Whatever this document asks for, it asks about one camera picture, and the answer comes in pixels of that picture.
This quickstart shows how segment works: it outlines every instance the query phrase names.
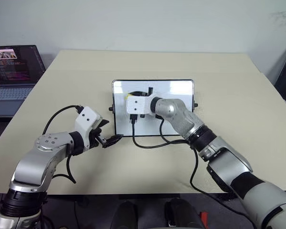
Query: wire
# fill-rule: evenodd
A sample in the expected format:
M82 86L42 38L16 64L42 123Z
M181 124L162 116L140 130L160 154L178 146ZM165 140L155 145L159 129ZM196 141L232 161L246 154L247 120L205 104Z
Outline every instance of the wire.
M65 177L67 179L69 179L70 181L72 181L74 184L76 184L76 180L74 179L74 177L72 176L72 173L71 173L71 170L70 170L70 159L71 159L71 156L72 154L69 154L68 158L67 158L67 162L66 162L66 167L67 167L67 173L68 175L66 174L56 174L52 177L53 178L56 178L56 177Z
M58 112L56 112L55 114L53 114L53 116L52 116L52 117L49 119L49 121L47 122L47 124L46 124L46 126L45 126L45 128L44 128L44 130L43 130L43 132L42 132L42 134L44 135L44 134L47 132L47 129L49 128L50 123L51 123L52 120L56 117L56 115L58 115L60 112L62 112L62 111L64 111L64 110L67 110L67 109L72 108L72 107L77 108L78 106L77 106L77 105L66 106L66 107L60 109L60 110L59 110Z
M163 146L167 146L167 145L170 145L170 144L180 144L180 143L185 143L185 142L180 142L180 140L174 140L174 141L169 141L169 142L166 142L166 143L163 143L163 144L160 144L160 145L156 145L156 146L141 146L139 145L136 141L135 141L135 138L134 138L134 123L132 123L132 127L133 127L133 143L137 146L137 147L140 147L140 148L143 148L143 149L154 149L154 148L160 148L160 147L163 147Z
M40 228L44 229L44 221L43 221L43 211L42 211L42 206L40 208Z
M200 192L200 193L202 193L202 194L205 194L206 196L208 196L209 198L215 200L217 203L219 203L220 205L222 205L222 206L225 207L226 209L228 209L228 210L234 212L235 214L241 215L241 216L247 218L247 220L249 220L249 221L252 223L253 228L256 229L256 226L255 226L254 222L253 222L245 213L234 210L233 208L231 208L231 207L227 206L226 204L224 204L224 203L223 203L222 201L220 201L219 199L213 197L211 194L206 193L206 192L202 191L201 189L197 188L196 186L194 186L194 184L193 184L193 178L194 178L195 173L196 173L197 168L198 168L198 154L197 154L197 151L196 151L194 148L193 148L193 150L194 150L194 153L195 153L195 160L196 160L196 162L195 162L195 167L194 167L194 170L193 170L192 175L191 175L191 178L190 178L190 184L191 184L191 186L193 187L193 189L195 189L196 191L198 191L198 192Z
M162 126L164 123L164 119L162 119L161 123L160 123L160 127L159 127L159 132L160 132L160 137L167 143L171 143L171 144L181 144L181 143L186 143L188 144L188 141L184 140L184 139L178 139L178 140L174 140L174 141L169 141L167 140L163 134L162 134Z
M46 126L45 126L45 128L44 128L44 130L43 130L43 132L42 132L42 134L44 135L44 134L47 132L47 130L48 130L48 128L49 128L49 125L51 124L51 122L53 121L53 119L54 119L59 113L61 113L61 112L64 111L64 110L67 110L67 109L69 109L69 108L73 108L73 107L76 108L76 110L77 110L78 113L80 113L80 112L83 110L83 107L80 106L80 105L70 105L70 106L66 106L66 107L60 109L60 110L57 111L55 114L53 114L52 117L48 120L48 122L47 122L47 124L46 124ZM76 181L75 181L74 177L72 176L72 173L71 173L71 170L70 170L70 159L71 159L71 156L72 156L72 154L70 154L70 155L68 156L67 162L66 162L66 167L67 167L67 173L68 173L68 175L66 175L66 174L56 174L56 175L54 175L54 176L52 177L52 179L53 179L53 178L56 178L56 177L65 177L65 178L69 179L70 181L72 181L74 184L76 184Z
M49 217L44 215L43 218L49 222L51 229L55 229L54 223Z
M41 229L45 229L45 225L46 225L45 220L47 220L49 222L51 229L55 229L53 221L49 217L47 217L43 214L42 207L40 210L41 210L41 213L40 213L40 227L41 227Z
M76 201L74 202L74 215L75 215L75 219L76 219L76 223L77 223L77 228L81 229L80 224L78 222L77 214L76 214Z

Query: beige table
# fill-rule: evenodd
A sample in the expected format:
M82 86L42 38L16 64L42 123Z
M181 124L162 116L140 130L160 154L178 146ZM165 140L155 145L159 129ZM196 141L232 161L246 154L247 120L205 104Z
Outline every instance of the beige table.
M0 192L6 192L17 162L32 148L50 116L70 104L88 105L110 124L114 79L194 79L195 112L251 163L257 176L286 189L286 104L244 54L61 51L0 138ZM76 112L65 111L49 132L71 131ZM138 137L144 145L159 137ZM194 182L221 192L199 159ZM49 194L194 192L189 178L194 154L184 145L141 149L131 138L72 157L74 185L55 178ZM65 172L65 161L59 173Z

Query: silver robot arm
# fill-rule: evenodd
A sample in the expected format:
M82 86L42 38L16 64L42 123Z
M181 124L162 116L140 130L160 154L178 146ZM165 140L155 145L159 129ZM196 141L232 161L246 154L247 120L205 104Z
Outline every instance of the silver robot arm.
M0 207L0 229L28 229L36 225L58 163L68 156L97 147L99 143L106 148L122 138L122 135L109 139L102 137L100 128L107 123L98 113L85 107L76 118L72 133L40 136L12 176Z
M234 192L250 219L259 229L286 229L286 192L272 183L255 177L249 162L221 137L216 136L180 99L155 96L130 96L127 112L134 106L144 114L156 114L208 161L207 171L224 192Z

